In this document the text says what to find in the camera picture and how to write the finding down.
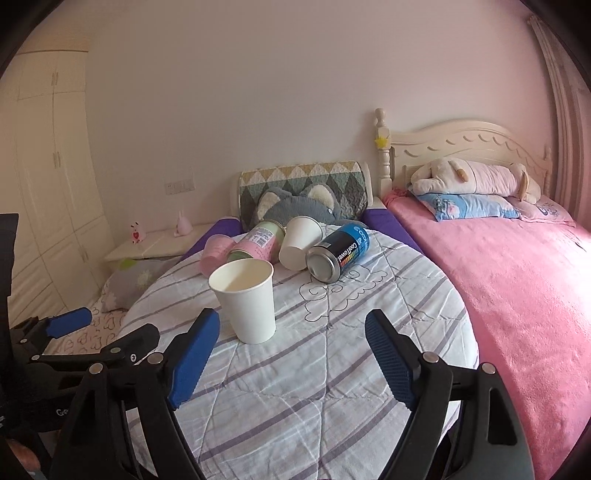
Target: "white wooden headboard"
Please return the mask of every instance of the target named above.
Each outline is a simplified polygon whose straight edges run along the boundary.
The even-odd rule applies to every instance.
[[[547,145],[544,158],[540,158],[506,128],[488,122],[450,120],[416,132],[397,133],[386,126],[383,109],[376,109],[375,116],[380,198],[392,187],[406,188],[412,174],[425,163],[453,154],[487,164],[523,163],[544,195],[550,196],[552,160]]]

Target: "wardrobe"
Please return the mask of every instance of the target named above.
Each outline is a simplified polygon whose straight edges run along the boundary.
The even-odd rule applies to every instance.
[[[20,214],[9,318],[91,305],[114,249],[90,157],[86,53],[14,57],[0,79],[0,212]]]

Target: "gray pillow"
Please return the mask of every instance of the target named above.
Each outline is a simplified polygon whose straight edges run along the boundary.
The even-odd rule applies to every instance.
[[[103,287],[103,313],[111,310],[129,310],[148,287],[159,279],[178,258],[170,260],[122,260],[117,270]]]

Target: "pink blanket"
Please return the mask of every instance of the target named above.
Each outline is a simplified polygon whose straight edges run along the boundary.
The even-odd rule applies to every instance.
[[[407,197],[388,209],[462,295],[480,361],[501,373],[535,476],[547,480],[591,416],[591,234],[501,218],[436,222]]]

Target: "pink cup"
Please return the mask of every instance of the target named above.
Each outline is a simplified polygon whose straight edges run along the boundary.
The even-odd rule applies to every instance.
[[[205,248],[201,254],[201,261],[199,262],[199,269],[206,277],[214,272],[214,270],[221,267],[228,258],[228,253],[232,247],[236,245],[236,241],[227,235],[212,235],[205,242]]]

